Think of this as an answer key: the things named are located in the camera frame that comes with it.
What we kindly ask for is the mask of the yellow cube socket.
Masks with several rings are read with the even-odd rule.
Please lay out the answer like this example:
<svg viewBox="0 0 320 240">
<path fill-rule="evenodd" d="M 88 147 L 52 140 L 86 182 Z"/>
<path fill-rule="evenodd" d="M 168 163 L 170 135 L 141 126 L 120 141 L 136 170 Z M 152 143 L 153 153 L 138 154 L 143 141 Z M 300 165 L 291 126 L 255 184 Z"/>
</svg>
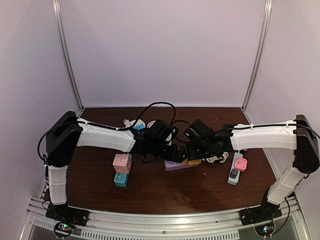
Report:
<svg viewBox="0 0 320 240">
<path fill-rule="evenodd" d="M 196 160 L 189 160 L 188 161 L 188 165 L 189 166 L 194 166 L 194 165 L 199 165 L 202 163 L 202 160 L 201 159 L 196 159 Z"/>
</svg>

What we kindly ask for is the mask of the blue white cube socket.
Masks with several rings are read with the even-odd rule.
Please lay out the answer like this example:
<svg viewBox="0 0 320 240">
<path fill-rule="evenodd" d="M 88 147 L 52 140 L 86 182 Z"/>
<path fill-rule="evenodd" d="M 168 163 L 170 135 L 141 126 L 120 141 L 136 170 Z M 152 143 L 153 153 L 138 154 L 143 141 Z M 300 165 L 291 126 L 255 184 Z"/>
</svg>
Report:
<svg viewBox="0 0 320 240">
<path fill-rule="evenodd" d="M 146 128 L 146 124 L 144 121 L 142 121 L 141 119 L 139 119 L 137 121 L 137 123 L 135 123 L 133 126 L 132 126 L 133 129 L 135 130 L 144 130 Z"/>
</svg>

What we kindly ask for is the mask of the small pink plug adapter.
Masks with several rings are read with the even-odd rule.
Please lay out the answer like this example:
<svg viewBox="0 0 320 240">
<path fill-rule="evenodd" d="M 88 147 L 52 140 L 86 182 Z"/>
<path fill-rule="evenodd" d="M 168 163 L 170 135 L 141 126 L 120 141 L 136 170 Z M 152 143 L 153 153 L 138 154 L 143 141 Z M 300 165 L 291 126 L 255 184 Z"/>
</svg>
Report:
<svg viewBox="0 0 320 240">
<path fill-rule="evenodd" d="M 186 158 L 185 160 L 183 160 L 181 163 L 180 163 L 181 166 L 185 166 L 185 165 L 188 165 L 188 159 Z"/>
</svg>

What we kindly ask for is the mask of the pink cube socket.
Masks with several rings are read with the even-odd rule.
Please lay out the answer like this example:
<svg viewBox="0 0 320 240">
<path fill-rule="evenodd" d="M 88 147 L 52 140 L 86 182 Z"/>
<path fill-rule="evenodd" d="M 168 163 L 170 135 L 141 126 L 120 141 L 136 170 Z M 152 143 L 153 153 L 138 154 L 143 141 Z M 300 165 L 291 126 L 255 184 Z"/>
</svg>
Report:
<svg viewBox="0 0 320 240">
<path fill-rule="evenodd" d="M 132 166 L 132 155 L 116 154 L 112 165 L 117 173 L 129 174 Z"/>
</svg>

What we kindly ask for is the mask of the purple power strip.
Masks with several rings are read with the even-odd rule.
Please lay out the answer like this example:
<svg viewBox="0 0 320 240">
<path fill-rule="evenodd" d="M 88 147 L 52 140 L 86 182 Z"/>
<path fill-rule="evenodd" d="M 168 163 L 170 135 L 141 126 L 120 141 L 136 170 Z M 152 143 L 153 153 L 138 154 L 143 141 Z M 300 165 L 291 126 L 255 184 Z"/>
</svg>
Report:
<svg viewBox="0 0 320 240">
<path fill-rule="evenodd" d="M 164 168 L 166 171 L 175 171 L 175 170 L 181 170 L 181 169 L 187 169 L 192 167 L 197 167 L 199 165 L 180 165 L 178 162 L 174 161 L 164 161 Z"/>
</svg>

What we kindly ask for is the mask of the teal power strip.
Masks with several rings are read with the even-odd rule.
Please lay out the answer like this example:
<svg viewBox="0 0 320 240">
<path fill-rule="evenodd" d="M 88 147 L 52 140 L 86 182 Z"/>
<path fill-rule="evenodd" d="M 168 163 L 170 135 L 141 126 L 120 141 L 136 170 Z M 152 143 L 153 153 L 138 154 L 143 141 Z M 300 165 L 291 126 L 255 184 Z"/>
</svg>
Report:
<svg viewBox="0 0 320 240">
<path fill-rule="evenodd" d="M 126 187 L 129 180 L 129 173 L 115 173 L 114 184 L 117 187 Z"/>
</svg>

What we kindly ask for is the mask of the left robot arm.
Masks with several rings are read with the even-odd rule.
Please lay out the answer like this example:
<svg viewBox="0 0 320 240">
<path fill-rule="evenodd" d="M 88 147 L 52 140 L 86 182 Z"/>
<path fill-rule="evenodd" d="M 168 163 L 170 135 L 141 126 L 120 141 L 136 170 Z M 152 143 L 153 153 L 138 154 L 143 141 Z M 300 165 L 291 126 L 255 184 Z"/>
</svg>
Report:
<svg viewBox="0 0 320 240">
<path fill-rule="evenodd" d="M 78 118 L 73 111 L 66 112 L 47 131 L 46 155 L 43 161 L 48 169 L 48 188 L 52 213 L 61 222 L 72 218 L 67 205 L 67 169 L 77 147 L 97 147 L 137 155 L 152 155 L 157 159 L 181 163 L 185 160 L 184 147 L 172 143 L 178 132 L 163 120 L 150 127 L 114 127 Z"/>
</svg>

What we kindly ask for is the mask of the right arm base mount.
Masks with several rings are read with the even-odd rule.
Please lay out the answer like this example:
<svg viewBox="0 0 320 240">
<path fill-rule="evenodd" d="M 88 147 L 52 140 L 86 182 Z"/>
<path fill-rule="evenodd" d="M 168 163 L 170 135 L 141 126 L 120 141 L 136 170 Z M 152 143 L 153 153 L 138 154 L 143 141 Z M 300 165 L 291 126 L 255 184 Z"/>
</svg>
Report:
<svg viewBox="0 0 320 240">
<path fill-rule="evenodd" d="M 245 208 L 239 211 L 240 220 L 243 226 L 257 224 L 265 221 L 271 221 L 274 218 L 282 216 L 279 207 L 262 207 L 256 206 Z"/>
</svg>

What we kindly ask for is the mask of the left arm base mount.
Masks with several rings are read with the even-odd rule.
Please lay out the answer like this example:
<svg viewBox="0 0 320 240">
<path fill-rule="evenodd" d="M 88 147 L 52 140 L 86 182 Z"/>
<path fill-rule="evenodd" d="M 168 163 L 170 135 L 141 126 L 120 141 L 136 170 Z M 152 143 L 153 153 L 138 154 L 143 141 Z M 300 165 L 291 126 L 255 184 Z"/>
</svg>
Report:
<svg viewBox="0 0 320 240">
<path fill-rule="evenodd" d="M 87 210 L 69 207 L 67 205 L 49 205 L 45 216 L 47 218 L 85 227 L 87 225 L 89 212 Z"/>
</svg>

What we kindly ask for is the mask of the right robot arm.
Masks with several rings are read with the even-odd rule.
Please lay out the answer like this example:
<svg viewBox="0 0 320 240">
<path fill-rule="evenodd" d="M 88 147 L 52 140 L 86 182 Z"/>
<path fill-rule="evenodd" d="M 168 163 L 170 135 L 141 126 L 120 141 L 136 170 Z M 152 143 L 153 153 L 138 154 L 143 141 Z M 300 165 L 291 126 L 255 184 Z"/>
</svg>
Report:
<svg viewBox="0 0 320 240">
<path fill-rule="evenodd" d="M 320 167 L 319 135 L 304 115 L 294 120 L 269 124 L 225 124 L 213 130 L 196 119 L 183 133 L 187 138 L 186 154 L 191 159 L 218 157 L 223 153 L 249 149 L 287 149 L 294 160 L 276 182 L 266 190 L 256 210 L 259 220 L 268 220 L 302 179 Z"/>
</svg>

